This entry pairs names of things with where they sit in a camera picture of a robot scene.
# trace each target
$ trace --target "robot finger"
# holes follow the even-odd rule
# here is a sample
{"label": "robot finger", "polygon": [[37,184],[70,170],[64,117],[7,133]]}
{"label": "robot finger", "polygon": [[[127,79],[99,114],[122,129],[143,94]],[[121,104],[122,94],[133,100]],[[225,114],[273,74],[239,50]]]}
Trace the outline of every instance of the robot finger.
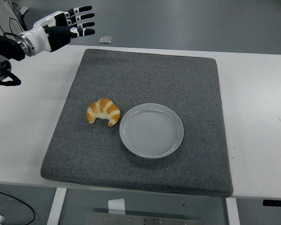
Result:
{"label": "robot finger", "polygon": [[81,36],[88,36],[95,33],[93,29],[90,28],[76,28],[76,27],[46,27],[46,34],[51,38],[77,38]]}
{"label": "robot finger", "polygon": [[84,20],[84,19],[88,19],[88,18],[92,18],[94,16],[95,16],[95,14],[93,14],[93,13],[72,16],[72,17],[67,19],[67,24],[72,25],[75,22],[78,22],[78,21],[81,21],[81,20]]}
{"label": "robot finger", "polygon": [[85,11],[89,11],[91,9],[92,9],[91,6],[83,6],[83,7],[78,7],[78,8],[72,8],[72,9],[69,9],[69,10],[65,11],[64,14],[65,14],[66,19],[67,19],[67,18],[69,18],[69,17],[71,17],[75,14],[85,12]]}
{"label": "robot finger", "polygon": [[85,22],[85,23],[77,23],[77,24],[73,24],[70,27],[76,27],[76,28],[86,28],[86,27],[92,27],[94,26],[95,23],[94,22]]}

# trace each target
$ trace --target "white tabletop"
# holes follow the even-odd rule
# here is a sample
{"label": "white tabletop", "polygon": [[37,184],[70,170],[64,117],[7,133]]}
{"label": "white tabletop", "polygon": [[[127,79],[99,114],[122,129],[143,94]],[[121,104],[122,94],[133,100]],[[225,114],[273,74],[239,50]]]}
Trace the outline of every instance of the white tabletop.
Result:
{"label": "white tabletop", "polygon": [[87,48],[217,61],[233,197],[281,199],[281,55],[67,45],[12,61],[18,87],[0,86],[0,183],[87,188],[46,180],[40,168]]}

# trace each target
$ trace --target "plate rim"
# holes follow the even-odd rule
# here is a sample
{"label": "plate rim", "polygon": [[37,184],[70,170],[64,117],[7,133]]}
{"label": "plate rim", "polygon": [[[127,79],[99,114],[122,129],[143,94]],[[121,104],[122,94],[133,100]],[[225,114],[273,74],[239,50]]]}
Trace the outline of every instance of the plate rim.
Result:
{"label": "plate rim", "polygon": [[[140,154],[140,153],[138,153],[138,152],[136,152],[136,151],[133,151],[133,150],[129,149],[129,148],[126,146],[125,142],[123,141],[123,135],[124,135],[124,132],[123,132],[124,128],[123,128],[123,127],[124,127],[124,124],[122,123],[122,121],[125,122],[125,117],[128,116],[129,112],[133,111],[136,107],[141,107],[141,106],[144,106],[144,105],[158,105],[159,107],[161,106],[161,107],[167,108],[167,110],[170,110],[170,111],[173,112],[173,115],[175,115],[175,117],[176,117],[176,118],[178,119],[178,121],[179,121],[179,126],[182,128],[182,136],[181,136],[181,138],[180,138],[180,140],[179,140],[178,145],[177,145],[175,148],[171,148],[169,151],[167,151],[167,152],[165,152],[165,153],[163,153],[163,154],[161,154],[161,155],[158,155],[158,156],[146,156],[146,155],[142,155],[142,154]],[[183,140],[183,137],[184,137],[184,126],[183,126],[183,123],[182,123],[180,117],[179,117],[172,109],[170,109],[169,107],[167,107],[167,106],[165,106],[165,105],[162,105],[162,104],[158,104],[158,103],[143,103],[143,104],[139,104],[139,105],[134,106],[133,108],[131,108],[130,110],[128,110],[128,111],[125,113],[125,115],[123,116],[123,118],[121,119],[121,122],[120,122],[119,133],[120,133],[120,138],[121,138],[122,143],[123,143],[123,144],[125,145],[125,147],[126,147],[129,151],[131,151],[133,154],[135,154],[135,155],[137,155],[137,156],[140,156],[140,157],[143,157],[143,158],[162,158],[162,157],[165,157],[165,156],[170,155],[171,153],[173,153],[174,151],[176,151],[176,150],[179,148],[179,146],[180,146],[180,144],[181,144],[181,142],[182,142],[182,140]]]}

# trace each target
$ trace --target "ceramic plate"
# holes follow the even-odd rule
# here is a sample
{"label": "ceramic plate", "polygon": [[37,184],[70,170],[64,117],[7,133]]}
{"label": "ceramic plate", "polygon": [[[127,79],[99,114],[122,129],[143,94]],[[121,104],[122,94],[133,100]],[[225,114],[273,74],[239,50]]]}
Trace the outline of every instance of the ceramic plate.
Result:
{"label": "ceramic plate", "polygon": [[177,114],[163,105],[147,103],[129,110],[120,123],[124,145],[144,158],[161,158],[173,153],[183,139]]}

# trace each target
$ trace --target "robotic hand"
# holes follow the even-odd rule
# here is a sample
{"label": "robotic hand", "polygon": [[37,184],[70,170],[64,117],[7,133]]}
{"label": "robotic hand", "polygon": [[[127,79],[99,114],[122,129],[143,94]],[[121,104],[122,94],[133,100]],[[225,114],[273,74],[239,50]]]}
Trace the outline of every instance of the robotic hand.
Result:
{"label": "robotic hand", "polygon": [[[0,85],[15,86],[21,81],[11,73],[9,59],[23,60],[26,55],[34,56],[42,51],[53,52],[70,43],[71,39],[92,35],[94,22],[80,23],[82,20],[92,18],[95,14],[81,12],[91,10],[91,6],[72,8],[68,11],[57,11],[37,21],[29,31],[14,35],[4,33],[0,36]],[[12,35],[15,40],[7,38]],[[13,81],[3,82],[6,77]]]}

